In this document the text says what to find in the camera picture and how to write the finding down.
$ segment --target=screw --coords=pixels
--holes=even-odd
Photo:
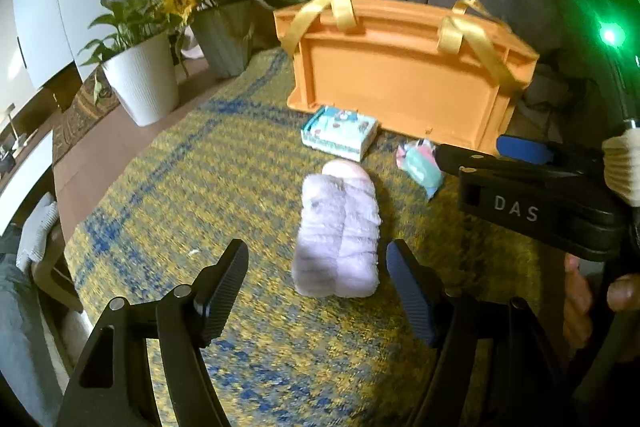
[[[449,297],[462,297],[462,288],[460,286],[447,286],[444,288],[444,293]]]
[[[116,297],[111,299],[109,303],[109,308],[113,311],[117,311],[124,306],[124,299],[122,297]]]
[[[180,286],[174,289],[174,295],[176,297],[186,297],[191,293],[191,286],[188,284],[180,284]]]

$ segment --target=orange plastic crate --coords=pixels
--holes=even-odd
[[[387,130],[495,153],[538,54],[505,26],[478,16],[395,0],[351,1],[355,28],[341,32],[326,9],[302,37],[287,105],[305,112],[333,105],[373,116]],[[274,12],[278,38],[301,6]],[[515,86],[499,85],[464,40],[458,55],[438,50],[446,16],[484,29]]]

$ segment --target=yellow and blue rug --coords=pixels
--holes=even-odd
[[[302,182],[332,159],[302,145],[308,115],[286,107],[293,86],[284,52],[256,55],[130,163],[78,226],[66,259],[95,322],[114,296],[138,303],[191,283],[238,237],[249,247],[249,270],[225,331],[203,352],[231,424],[402,425],[434,353],[413,338],[383,258],[370,298],[312,299],[293,290]],[[532,241],[463,216],[454,178],[427,203],[396,167],[405,139],[381,132],[362,163],[383,219],[380,254],[390,239],[404,238],[445,282],[482,299],[521,295],[537,309]],[[175,425],[158,343],[149,344],[161,418]]]

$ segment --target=gray flower pot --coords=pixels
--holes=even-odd
[[[199,11],[191,29],[218,78],[238,76],[249,63],[254,37],[251,0]]]

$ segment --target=yellow ribbon strap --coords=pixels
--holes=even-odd
[[[463,14],[467,7],[473,8],[479,14],[500,23],[509,32],[511,31],[504,22],[491,15],[478,0],[459,0],[454,4],[452,11]],[[440,25],[438,51],[457,55],[460,52],[462,39],[468,42],[480,63],[500,86],[508,89],[522,89],[523,86],[520,85],[519,81],[511,74],[509,68],[498,57],[494,45],[478,24],[462,17],[444,17]]]
[[[353,14],[353,6],[351,0],[311,0],[306,3],[291,21],[291,26],[280,41],[284,51],[291,57],[298,47],[298,43],[311,23],[318,17],[328,6],[331,5],[331,11],[334,14],[335,24],[340,31],[346,31],[356,25],[356,17]]]

